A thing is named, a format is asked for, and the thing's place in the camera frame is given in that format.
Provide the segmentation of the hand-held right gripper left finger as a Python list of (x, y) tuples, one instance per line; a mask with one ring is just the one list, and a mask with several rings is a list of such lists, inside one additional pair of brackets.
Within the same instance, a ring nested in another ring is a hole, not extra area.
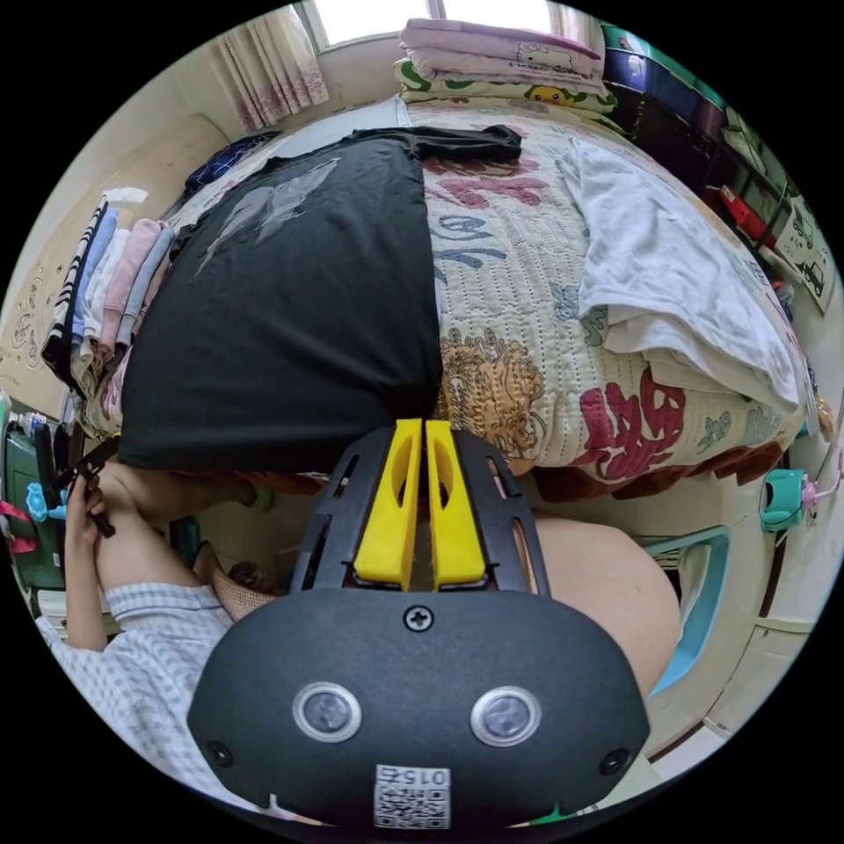
[(399, 420), (375, 487), (354, 560), (359, 580), (378, 586), (411, 582), (418, 517), (423, 423)]

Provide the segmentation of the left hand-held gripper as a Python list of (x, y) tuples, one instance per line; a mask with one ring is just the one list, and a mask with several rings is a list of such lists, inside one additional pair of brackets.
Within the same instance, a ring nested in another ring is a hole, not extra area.
[(119, 441), (120, 434), (116, 433), (100, 442), (73, 465), (62, 469), (55, 476), (55, 490), (57, 492), (70, 491), (79, 477), (88, 482), (97, 476), (105, 464), (117, 455)]

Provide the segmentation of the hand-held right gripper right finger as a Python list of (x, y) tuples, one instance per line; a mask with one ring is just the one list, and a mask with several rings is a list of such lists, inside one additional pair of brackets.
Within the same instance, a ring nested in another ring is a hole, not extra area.
[(429, 420), (425, 431), (433, 585), (479, 583), (486, 564), (452, 429)]

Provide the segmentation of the person's left hand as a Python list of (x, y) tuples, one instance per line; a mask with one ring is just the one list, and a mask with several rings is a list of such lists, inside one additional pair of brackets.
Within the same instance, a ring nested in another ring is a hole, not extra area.
[(112, 472), (90, 480), (78, 477), (66, 505), (64, 578), (66, 591), (83, 582), (113, 578), (117, 539), (106, 539), (96, 527), (96, 515), (108, 515), (116, 507), (120, 484)]

